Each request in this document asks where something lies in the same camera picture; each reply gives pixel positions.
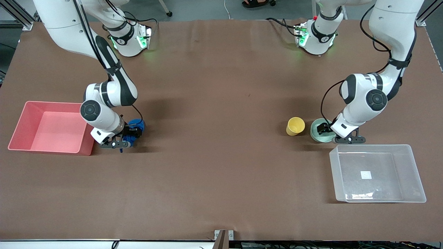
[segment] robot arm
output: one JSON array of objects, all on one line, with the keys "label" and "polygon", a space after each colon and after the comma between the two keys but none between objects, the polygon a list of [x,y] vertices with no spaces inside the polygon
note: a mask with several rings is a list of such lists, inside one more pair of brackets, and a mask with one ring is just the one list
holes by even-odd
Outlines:
[{"label": "robot arm", "polygon": [[[94,127],[92,137],[103,145],[128,130],[123,119],[111,108],[132,105],[138,93],[107,41],[89,28],[75,1],[34,0],[34,3],[46,30],[59,47],[98,59],[108,74],[107,81],[87,86],[80,108],[83,119]],[[110,13],[109,6],[103,8],[105,1],[84,0],[83,3],[91,14],[101,17],[116,40],[122,40],[117,46],[123,55],[134,56],[146,48],[139,43],[139,35],[146,35],[142,25],[129,25],[122,17],[124,14]]]},{"label": "robot arm", "polygon": [[352,74],[340,86],[347,104],[331,125],[332,131],[347,137],[380,114],[398,92],[416,40],[414,21],[424,0],[378,0],[369,19],[377,39],[391,45],[392,57],[381,73]]},{"label": "robot arm", "polygon": [[324,54],[336,36],[338,26],[343,20],[343,5],[361,5],[371,0],[315,0],[320,7],[317,19],[308,20],[300,25],[296,33],[298,46],[310,54]]}]

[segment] yellow cup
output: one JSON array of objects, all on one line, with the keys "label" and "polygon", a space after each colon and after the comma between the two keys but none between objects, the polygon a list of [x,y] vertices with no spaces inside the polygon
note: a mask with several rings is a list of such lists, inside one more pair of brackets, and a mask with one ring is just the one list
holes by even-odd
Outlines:
[{"label": "yellow cup", "polygon": [[290,136],[295,136],[304,130],[305,123],[299,117],[293,117],[288,121],[286,126],[286,133]]}]

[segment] brown table surface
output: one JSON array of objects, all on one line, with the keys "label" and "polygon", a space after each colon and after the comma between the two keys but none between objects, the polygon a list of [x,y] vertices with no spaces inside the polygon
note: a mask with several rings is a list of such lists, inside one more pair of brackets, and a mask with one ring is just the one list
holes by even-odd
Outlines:
[{"label": "brown table surface", "polygon": [[[239,240],[439,241],[443,76],[417,31],[399,94],[361,134],[411,145],[427,202],[352,204],[335,200],[335,145],[308,129],[289,137],[285,126],[299,116],[309,127],[330,85],[385,64],[357,21],[343,21],[321,57],[267,21],[161,23],[154,51],[121,58],[148,131],[136,148],[96,146],[91,156],[7,149],[26,101],[81,102],[106,79],[96,60],[57,47],[35,23],[0,89],[0,238],[206,239],[233,229]],[[329,118],[345,106],[338,89],[325,101]],[[131,107],[115,111],[137,118]]]}]

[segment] black joint cap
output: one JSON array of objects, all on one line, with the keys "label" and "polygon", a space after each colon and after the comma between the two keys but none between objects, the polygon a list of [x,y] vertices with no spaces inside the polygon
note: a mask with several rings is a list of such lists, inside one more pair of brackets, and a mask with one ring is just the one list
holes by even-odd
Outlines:
[{"label": "black joint cap", "polygon": [[85,101],[80,107],[80,114],[87,121],[95,121],[98,115],[100,115],[100,111],[100,104],[94,100]]},{"label": "black joint cap", "polygon": [[366,94],[366,103],[374,111],[381,111],[388,103],[388,98],[379,89],[370,90]]}]

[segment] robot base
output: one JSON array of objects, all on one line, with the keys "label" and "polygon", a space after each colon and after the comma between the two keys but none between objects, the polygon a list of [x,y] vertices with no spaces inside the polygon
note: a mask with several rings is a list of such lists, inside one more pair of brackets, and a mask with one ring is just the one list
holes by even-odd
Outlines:
[{"label": "robot base", "polygon": [[137,24],[134,26],[134,34],[125,45],[121,45],[119,39],[115,41],[111,37],[111,40],[114,44],[114,48],[117,49],[122,56],[134,57],[144,49],[149,49],[151,34],[152,29],[150,27],[142,24]]},{"label": "robot base", "polygon": [[336,35],[332,36],[326,43],[321,43],[312,34],[311,26],[314,20],[308,20],[305,23],[300,24],[299,26],[294,27],[294,32],[296,35],[301,35],[302,37],[295,37],[295,43],[298,47],[303,48],[309,54],[320,55],[326,53],[328,48],[332,46],[332,42]]}]

